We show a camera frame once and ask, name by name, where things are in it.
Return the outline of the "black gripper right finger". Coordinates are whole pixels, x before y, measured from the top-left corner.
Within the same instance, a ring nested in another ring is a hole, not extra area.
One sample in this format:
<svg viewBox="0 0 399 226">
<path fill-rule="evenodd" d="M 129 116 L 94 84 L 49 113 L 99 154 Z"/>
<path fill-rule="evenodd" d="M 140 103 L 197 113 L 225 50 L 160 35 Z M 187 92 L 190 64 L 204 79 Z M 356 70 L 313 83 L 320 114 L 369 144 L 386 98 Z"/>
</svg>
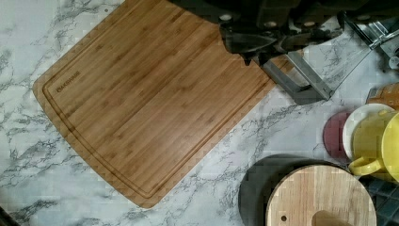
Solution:
<svg viewBox="0 0 399 226">
<path fill-rule="evenodd" d="M 279 37 L 276 51 L 280 54 L 297 51 L 309 45 L 317 45 L 332 40 L 343 33 L 343 16 L 337 15 L 323 19 L 317 23 L 309 19 L 296 24 L 288 12 L 276 15 Z"/>
</svg>

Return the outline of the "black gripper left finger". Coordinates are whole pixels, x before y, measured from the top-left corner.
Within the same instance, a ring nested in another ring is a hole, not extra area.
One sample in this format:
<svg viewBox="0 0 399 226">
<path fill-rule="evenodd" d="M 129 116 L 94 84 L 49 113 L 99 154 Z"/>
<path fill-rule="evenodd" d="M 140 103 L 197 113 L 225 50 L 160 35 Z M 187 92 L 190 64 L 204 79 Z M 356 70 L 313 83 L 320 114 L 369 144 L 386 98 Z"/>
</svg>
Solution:
<svg viewBox="0 0 399 226">
<path fill-rule="evenodd" d="M 218 16 L 219 32 L 226 50 L 239 55 L 248 65 L 257 57 L 261 63 L 282 54 L 277 44 L 281 37 L 282 16 L 258 12 Z"/>
</svg>

